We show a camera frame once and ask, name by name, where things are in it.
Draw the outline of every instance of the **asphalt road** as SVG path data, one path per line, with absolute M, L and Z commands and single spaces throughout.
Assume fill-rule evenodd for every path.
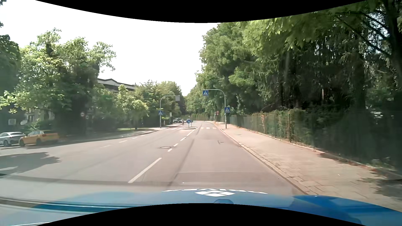
M 132 138 L 0 150 L 0 196 L 54 201 L 101 191 L 214 188 L 302 194 L 217 129 L 197 121 Z

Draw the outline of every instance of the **paved sidewalk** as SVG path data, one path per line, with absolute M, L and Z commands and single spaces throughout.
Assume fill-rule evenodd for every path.
M 227 129 L 224 123 L 215 125 L 306 194 L 354 199 L 402 212 L 402 177 L 231 124 Z

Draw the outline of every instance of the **yellow car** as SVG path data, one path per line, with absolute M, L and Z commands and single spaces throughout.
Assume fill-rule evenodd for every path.
M 25 144 L 37 144 L 53 142 L 56 143 L 60 139 L 59 134 L 53 130 L 37 130 L 29 133 L 25 137 L 21 137 L 19 144 L 25 146 Z

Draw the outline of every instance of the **distant car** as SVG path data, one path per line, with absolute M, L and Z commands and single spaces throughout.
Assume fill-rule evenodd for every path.
M 0 134 L 0 144 L 4 147 L 9 147 L 13 144 L 18 144 L 21 137 L 26 136 L 24 133 L 21 132 L 5 132 Z
M 60 139 L 59 134 L 53 130 L 37 130 L 29 133 L 25 137 L 21 137 L 19 144 L 20 146 L 25 146 L 26 144 L 37 144 L 42 143 L 56 143 Z

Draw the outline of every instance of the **blue car hood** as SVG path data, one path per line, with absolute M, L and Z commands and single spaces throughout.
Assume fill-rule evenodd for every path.
M 234 189 L 178 189 L 152 193 L 100 192 L 53 202 L 34 202 L 2 217 L 1 225 L 53 222 L 90 213 L 122 208 L 177 204 L 226 203 L 255 205 L 315 214 L 367 226 L 401 225 L 402 212 L 365 202 L 321 195 L 278 196 L 258 191 Z

